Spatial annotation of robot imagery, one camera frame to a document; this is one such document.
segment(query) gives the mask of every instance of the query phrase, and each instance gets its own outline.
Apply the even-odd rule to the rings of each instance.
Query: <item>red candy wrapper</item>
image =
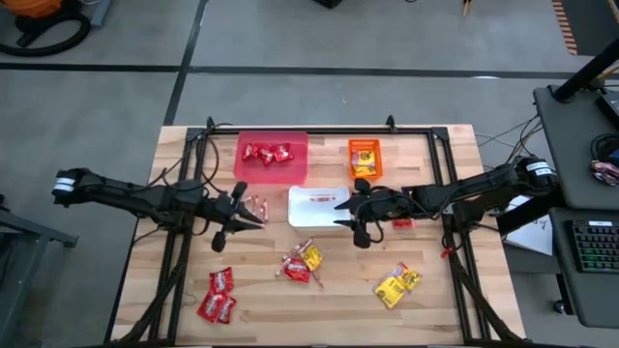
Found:
[[[243,160],[249,160],[251,158],[257,159],[258,158],[258,146],[254,145],[254,144],[247,144],[245,146],[245,151],[243,152],[242,155],[242,159]]]
[[[232,279],[232,268],[228,267],[223,271],[211,273],[211,286],[209,287],[209,293],[220,294],[228,293],[234,287],[234,280]]]
[[[275,145],[272,150],[276,161],[294,160],[288,143]]]
[[[197,315],[211,323],[217,322],[220,318],[221,310],[228,298],[229,296],[225,294],[213,294],[209,292],[206,294],[204,301],[202,301],[200,308],[197,309]]]
[[[290,259],[290,262],[284,266],[283,273],[292,281],[302,283],[310,282],[311,272],[303,259]]]
[[[391,221],[395,229],[415,228],[415,221],[410,218],[398,218]]]
[[[269,148],[268,144],[264,144],[262,147],[260,147],[260,151],[258,153],[262,157],[262,162],[264,163],[264,165],[271,164],[271,162],[275,159],[275,155],[273,154],[273,151],[271,151],[271,149]]]
[[[232,308],[236,305],[236,300],[232,297],[228,296],[221,308],[220,317],[217,319],[218,323],[222,324],[230,324],[230,313],[232,312]]]

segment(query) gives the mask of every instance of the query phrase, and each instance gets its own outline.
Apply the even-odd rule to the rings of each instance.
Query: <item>white plastic container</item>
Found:
[[[288,222],[297,230],[336,230],[343,226],[333,223],[350,219],[347,209],[335,210],[350,198],[346,186],[337,188],[292,187],[288,192]]]

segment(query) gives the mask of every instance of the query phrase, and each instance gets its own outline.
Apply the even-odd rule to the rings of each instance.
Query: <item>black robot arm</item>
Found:
[[[439,219],[451,204],[453,228],[462,231],[479,222],[484,212],[504,209],[520,194],[540,195],[556,186],[556,176],[543,159],[516,158],[495,169],[451,183],[446,186],[424,185],[404,187],[401,191],[386,187],[371,187],[364,179],[355,180],[355,192],[336,209],[347,209],[351,220],[336,223],[350,227],[353,242],[361,248],[370,247],[373,240],[366,230],[368,222],[376,223],[397,218]]]
[[[230,195],[203,196],[203,184],[185,180],[174,185],[141,186],[109,179],[86,168],[60,170],[52,191],[54,204],[97,202],[130,212],[138,218],[151,218],[162,229],[174,229],[188,217],[205,218],[221,224],[213,240],[213,250],[225,246],[225,234],[262,228],[262,220],[250,213],[242,202],[246,183],[237,183]]]

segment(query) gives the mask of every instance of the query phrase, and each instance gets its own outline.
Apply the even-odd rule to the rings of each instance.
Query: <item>wooden table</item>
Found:
[[[155,154],[151,179],[169,167],[183,152],[186,127],[162,129]],[[459,178],[482,172],[473,128],[449,126]],[[349,135],[309,136],[309,175],[307,188],[348,185],[347,140]],[[381,141],[384,177],[377,185],[394,189],[433,183],[427,139],[419,135],[354,136]],[[232,189],[236,135],[212,136],[221,153],[220,170],[214,183]],[[215,165],[208,146],[205,172]],[[449,182],[443,166],[444,180]],[[168,178],[177,178],[172,172]],[[222,253],[211,250],[218,225],[192,240],[190,264],[185,285],[184,307],[178,326],[177,344],[434,344],[461,343],[454,286],[449,263],[439,257],[442,226],[438,221],[420,220],[414,230],[385,227],[385,241],[370,249],[352,244],[352,232],[297,232],[287,222],[285,186],[250,185],[246,194],[258,194],[269,202],[270,222],[264,230],[229,236]],[[195,231],[203,221],[196,220]],[[136,236],[155,228],[151,221],[139,223]],[[275,278],[281,257],[298,243],[314,236],[324,255],[321,277],[324,290]],[[499,316],[516,334],[524,336],[516,295],[510,278],[501,239],[494,231],[479,229],[471,234],[482,289]],[[112,338],[121,337],[152,301],[160,272],[165,233],[156,233],[133,248],[118,308]],[[398,262],[422,274],[413,293],[396,309],[388,310],[371,288]],[[235,287],[231,295],[238,304],[230,325],[213,325],[197,314],[199,303],[209,286],[209,273],[231,266]],[[198,303],[190,296],[194,295]],[[469,317],[475,311],[467,298]],[[162,321],[162,334],[167,328]]]

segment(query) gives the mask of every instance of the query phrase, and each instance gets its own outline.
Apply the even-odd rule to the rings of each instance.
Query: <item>red plastic container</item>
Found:
[[[292,160],[273,161],[264,165],[262,159],[243,160],[247,144],[290,143]],[[304,131],[241,131],[236,144],[234,176],[249,184],[301,185],[308,177],[308,134]]]

